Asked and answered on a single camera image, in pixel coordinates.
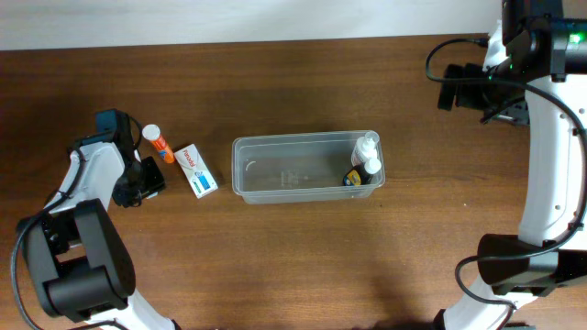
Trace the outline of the white spray bottle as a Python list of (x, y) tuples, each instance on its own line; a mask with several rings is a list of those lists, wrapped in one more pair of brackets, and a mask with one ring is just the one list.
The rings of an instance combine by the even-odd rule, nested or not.
[(360, 165), (371, 158), (378, 159), (377, 145), (379, 141), (380, 137), (375, 131), (368, 131), (364, 136), (359, 137), (351, 154), (352, 166)]

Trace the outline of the dark bottle white cap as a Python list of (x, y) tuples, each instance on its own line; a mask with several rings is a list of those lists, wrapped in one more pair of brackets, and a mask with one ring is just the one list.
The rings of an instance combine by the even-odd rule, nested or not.
[(361, 186), (371, 181), (371, 178), (382, 169), (377, 158), (369, 158), (365, 162), (354, 166), (342, 179), (343, 186)]

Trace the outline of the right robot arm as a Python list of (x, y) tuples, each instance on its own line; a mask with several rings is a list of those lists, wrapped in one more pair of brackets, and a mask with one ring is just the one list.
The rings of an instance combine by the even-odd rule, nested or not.
[(478, 268), (436, 329), (504, 329), (515, 311), (586, 280), (586, 22), (560, 1), (503, 0), (483, 64), (451, 64), (438, 107), (530, 129), (526, 204), (514, 235), (482, 237)]

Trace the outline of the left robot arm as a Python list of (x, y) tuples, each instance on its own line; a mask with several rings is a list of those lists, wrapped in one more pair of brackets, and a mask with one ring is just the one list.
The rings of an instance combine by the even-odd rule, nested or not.
[(108, 216), (111, 203), (139, 207), (165, 187), (154, 158), (141, 158), (140, 123), (117, 109), (95, 116), (97, 132), (69, 149), (70, 167), (52, 199), (18, 225), (10, 258), (16, 302), (17, 258), (24, 258), (39, 303), (78, 329), (169, 329), (140, 294), (132, 259)]

